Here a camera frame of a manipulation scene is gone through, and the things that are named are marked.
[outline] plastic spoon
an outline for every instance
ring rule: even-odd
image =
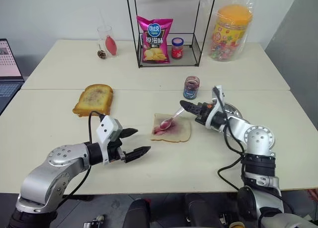
[[[166,119],[162,121],[159,125],[159,129],[166,130],[171,126],[171,122],[173,119],[175,119],[177,116],[179,116],[184,111],[183,107],[180,107],[180,109],[177,110],[177,112],[172,116],[170,119]]]

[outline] black cable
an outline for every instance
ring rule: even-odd
[[[239,190],[235,185],[233,185],[232,183],[230,183],[229,181],[227,181],[224,177],[222,177],[221,174],[220,174],[220,172],[223,171],[223,170],[232,168],[232,167],[234,167],[237,163],[239,163],[239,162],[243,159],[244,148],[243,148],[243,145],[241,144],[241,142],[240,142],[240,141],[233,135],[233,133],[232,133],[229,119],[228,119],[228,117],[227,117],[227,114],[226,114],[224,105],[223,105],[223,103],[221,102],[220,91],[219,91],[216,87],[214,87],[214,88],[213,88],[213,92],[214,92],[215,95],[217,96],[217,99],[218,99],[218,101],[219,101],[219,103],[220,103],[220,106],[221,106],[221,108],[222,108],[222,112],[224,113],[224,117],[225,117],[225,120],[226,120],[226,125],[224,126],[224,129],[223,129],[223,134],[224,134],[225,143],[226,143],[227,147],[228,147],[230,150],[232,150],[232,151],[234,151],[234,152],[240,154],[240,157],[239,157],[234,163],[232,163],[232,164],[229,165],[229,166],[220,168],[220,169],[218,170],[218,176],[219,176],[223,181],[225,181],[227,184],[231,185],[231,186],[232,186],[233,188],[235,188],[236,190]],[[227,134],[226,134],[227,128],[229,129],[229,132],[230,132],[230,135],[232,136],[232,138],[233,138],[233,139],[238,143],[238,145],[240,146],[242,152],[239,152],[239,151],[237,151],[236,149],[234,149],[234,148],[232,148],[232,147],[230,146],[229,141],[228,141],[228,137],[227,137]],[[242,175],[243,181],[245,181],[244,168],[245,168],[245,165],[242,164],[242,167],[241,167],[241,175]],[[278,198],[279,200],[281,200],[281,201],[289,208],[289,210],[291,211],[292,214],[295,213],[293,207],[292,207],[288,202],[286,202],[281,196],[279,196],[279,195],[277,195],[277,194],[275,194],[275,193],[272,193],[272,192],[270,192],[269,190],[267,190],[266,188],[263,188],[263,187],[261,187],[261,186],[255,186],[255,189],[261,190],[261,191],[263,191],[263,192],[266,192],[266,193],[268,193],[268,194],[270,194],[270,195],[272,195],[272,196]],[[259,227],[259,228],[260,228],[261,219],[263,218],[263,216],[261,216],[260,219],[258,220],[258,227]]]
[[[220,91],[216,88],[216,87],[213,87],[213,92],[215,93],[215,95],[217,96],[217,99],[220,103],[220,106],[221,106],[221,109],[222,109],[222,112],[224,114],[224,117],[225,117],[225,120],[226,120],[226,123],[227,123],[227,127],[229,129],[229,132],[230,132],[230,135],[232,136],[232,138],[238,143],[240,149],[241,149],[241,153],[244,153],[244,147],[243,145],[241,144],[241,142],[234,136],[233,132],[232,132],[232,129],[231,129],[231,126],[230,126],[230,121],[227,117],[227,113],[225,111],[225,108],[224,108],[224,104],[222,103],[221,101],[221,98],[220,98]]]
[[[226,125],[224,126],[224,129],[223,129],[223,137],[224,137],[224,141],[225,141],[226,145],[227,145],[228,148],[229,148],[230,150],[232,150],[233,152],[236,152],[236,153],[238,153],[239,155],[242,155],[242,152],[237,151],[236,149],[232,148],[231,145],[229,144],[228,136],[227,136],[227,128],[228,128],[228,125],[226,124]]]
[[[237,160],[235,160],[234,163],[232,163],[231,165],[229,166],[226,166],[226,167],[222,167],[218,170],[218,176],[223,180],[225,181],[227,184],[229,184],[230,186],[232,186],[233,188],[235,188],[236,190],[239,190],[238,187],[236,187],[235,185],[233,185],[231,182],[227,181],[221,174],[220,172],[222,172],[223,170],[227,170],[229,168],[232,168],[234,167],[236,164],[238,164],[240,161],[241,161],[242,157],[239,157]]]
[[[91,116],[93,113],[96,113],[97,115],[101,116],[103,114],[99,113],[98,111],[91,111],[89,116],[88,116],[88,135],[89,135],[89,142],[92,143],[92,138],[91,138],[91,125],[90,125],[90,121],[91,121]],[[69,194],[67,195],[58,205],[58,208],[63,205],[72,195],[74,195],[74,193],[77,192],[77,190],[79,190],[79,188],[83,185],[83,183],[85,182],[85,180],[87,179],[89,173],[90,173],[90,169],[91,169],[91,166],[89,166],[86,174],[85,174],[85,177],[82,179],[82,181],[78,184],[78,186]]]
[[[237,160],[235,160],[234,163],[232,163],[232,164],[229,165],[229,166],[225,166],[225,167],[220,168],[217,173],[218,173],[218,176],[219,176],[223,181],[225,181],[227,184],[229,184],[230,186],[232,186],[234,189],[239,190],[238,187],[236,187],[234,184],[232,184],[231,182],[229,182],[228,180],[226,180],[226,179],[221,175],[221,172],[224,171],[224,170],[227,170],[227,169],[229,169],[229,168],[234,167],[236,164],[238,164],[238,163],[243,159],[244,148],[243,148],[243,145],[240,143],[240,141],[239,141],[239,140],[234,136],[234,134],[232,133],[232,130],[231,130],[231,126],[230,126],[230,122],[229,122],[227,113],[226,113],[226,111],[225,111],[224,105],[223,105],[223,103],[222,103],[222,101],[221,101],[221,98],[220,98],[220,92],[219,92],[219,90],[218,90],[216,87],[214,87],[214,88],[213,88],[213,92],[214,92],[215,95],[217,96],[217,99],[218,99],[218,101],[219,101],[219,103],[220,103],[220,105],[221,105],[221,109],[222,109],[222,112],[223,112],[224,117],[225,117],[225,120],[226,120],[226,124],[225,124],[224,129],[223,129],[224,141],[225,141],[227,147],[228,147],[231,151],[236,152],[236,153],[239,154],[239,158],[238,158]],[[240,146],[242,152],[240,152],[240,151],[238,151],[238,150],[236,150],[236,149],[234,149],[234,148],[232,148],[232,147],[230,146],[229,141],[228,141],[228,136],[227,136],[227,129],[229,129],[230,135],[231,135],[232,138],[238,143],[238,145]]]

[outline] potato chip bag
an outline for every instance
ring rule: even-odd
[[[147,20],[137,16],[137,21],[143,30],[143,62],[170,63],[167,36],[173,19]]]

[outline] plastic container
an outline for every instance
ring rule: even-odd
[[[174,59],[180,59],[183,56],[183,39],[173,38],[171,47],[171,56]]]
[[[184,83],[183,96],[188,100],[193,100],[197,97],[200,80],[196,76],[188,76]]]
[[[218,10],[211,45],[214,60],[230,61],[233,58],[252,17],[249,8],[240,4],[230,4]]]

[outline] candy jar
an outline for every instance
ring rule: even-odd
[[[251,20],[252,13],[246,6],[230,4],[219,9],[212,34],[211,57],[216,61],[230,61]]]

